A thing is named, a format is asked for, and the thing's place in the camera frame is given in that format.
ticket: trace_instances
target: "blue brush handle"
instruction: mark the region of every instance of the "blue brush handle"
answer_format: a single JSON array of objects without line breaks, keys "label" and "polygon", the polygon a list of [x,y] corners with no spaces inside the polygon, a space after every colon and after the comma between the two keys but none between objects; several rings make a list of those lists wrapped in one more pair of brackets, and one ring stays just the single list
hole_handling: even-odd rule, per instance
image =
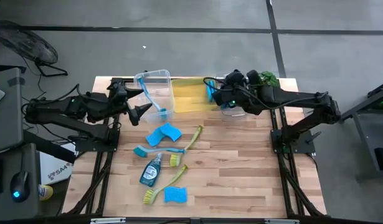
[{"label": "blue brush handle", "polygon": [[159,148],[159,149],[146,149],[143,146],[137,146],[139,149],[143,150],[144,152],[150,153],[150,152],[159,152],[159,151],[167,151],[167,152],[179,152],[184,154],[184,149],[176,149],[172,147],[167,148]]},{"label": "blue brush handle", "polygon": [[137,80],[140,82],[141,88],[143,89],[144,94],[147,96],[147,99],[155,106],[155,108],[158,110],[158,112],[161,112],[161,108],[159,107],[159,105],[157,103],[155,103],[155,101],[149,95],[147,88],[146,88],[146,85],[144,84],[143,78],[140,77]]}]

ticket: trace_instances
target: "blue sponge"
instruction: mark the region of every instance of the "blue sponge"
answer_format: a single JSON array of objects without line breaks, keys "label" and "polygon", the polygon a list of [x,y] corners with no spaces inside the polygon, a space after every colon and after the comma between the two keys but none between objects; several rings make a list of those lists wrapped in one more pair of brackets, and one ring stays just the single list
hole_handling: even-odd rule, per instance
[{"label": "blue sponge", "polygon": [[161,128],[155,129],[155,131],[146,137],[148,144],[151,147],[157,146],[165,135],[161,132]]},{"label": "blue sponge", "polygon": [[166,123],[160,127],[161,132],[172,139],[172,141],[176,141],[181,136],[181,131],[175,128],[174,126],[171,126],[171,124]]},{"label": "blue sponge", "polygon": [[185,187],[165,187],[164,202],[185,203],[187,201],[187,191]]}]

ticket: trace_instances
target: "computer mouse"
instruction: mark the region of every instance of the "computer mouse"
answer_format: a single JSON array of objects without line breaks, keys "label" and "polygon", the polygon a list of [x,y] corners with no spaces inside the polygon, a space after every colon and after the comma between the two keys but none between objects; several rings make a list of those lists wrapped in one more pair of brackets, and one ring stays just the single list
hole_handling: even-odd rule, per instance
[{"label": "computer mouse", "polygon": [[13,175],[10,182],[10,192],[12,200],[23,202],[29,197],[28,172],[20,171]]}]

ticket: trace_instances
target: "electric fan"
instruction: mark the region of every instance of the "electric fan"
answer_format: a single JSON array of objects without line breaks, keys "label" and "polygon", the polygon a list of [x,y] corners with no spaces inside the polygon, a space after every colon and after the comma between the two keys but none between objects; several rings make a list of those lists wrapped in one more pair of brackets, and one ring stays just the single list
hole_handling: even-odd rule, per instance
[{"label": "electric fan", "polygon": [[[52,66],[59,59],[57,51],[43,38],[28,30],[19,30],[20,25],[11,21],[0,21],[0,43],[21,57],[33,61],[44,77],[68,75],[67,71]],[[50,67],[61,73],[46,75],[41,67]]]}]

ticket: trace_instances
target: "yellow dish brush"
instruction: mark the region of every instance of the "yellow dish brush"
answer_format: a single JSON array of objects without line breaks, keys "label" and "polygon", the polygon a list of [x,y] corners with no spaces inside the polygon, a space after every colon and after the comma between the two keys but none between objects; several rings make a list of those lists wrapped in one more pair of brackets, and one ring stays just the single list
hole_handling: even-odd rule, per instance
[{"label": "yellow dish brush", "polygon": [[[198,135],[201,133],[201,130],[202,130],[202,126],[198,125],[196,133],[192,137],[191,142],[184,148],[183,154],[185,154],[187,149],[190,148],[190,146],[197,140]],[[169,161],[169,165],[171,167],[178,167],[180,164],[181,156],[182,155],[180,155],[180,154],[178,154],[178,155],[177,154],[171,154],[171,160]]]},{"label": "yellow dish brush", "polygon": [[188,168],[188,166],[184,165],[183,168],[181,170],[179,170],[179,172],[177,172],[177,174],[172,178],[172,180],[167,185],[165,185],[164,187],[161,187],[160,189],[156,189],[156,190],[151,190],[151,189],[147,190],[146,194],[144,194],[143,203],[145,203],[147,205],[152,205],[155,201],[156,196],[165,187],[168,187],[168,186],[172,185],[175,181],[177,181],[178,178],[180,178],[180,176],[184,173],[184,171],[186,171],[187,168]]}]

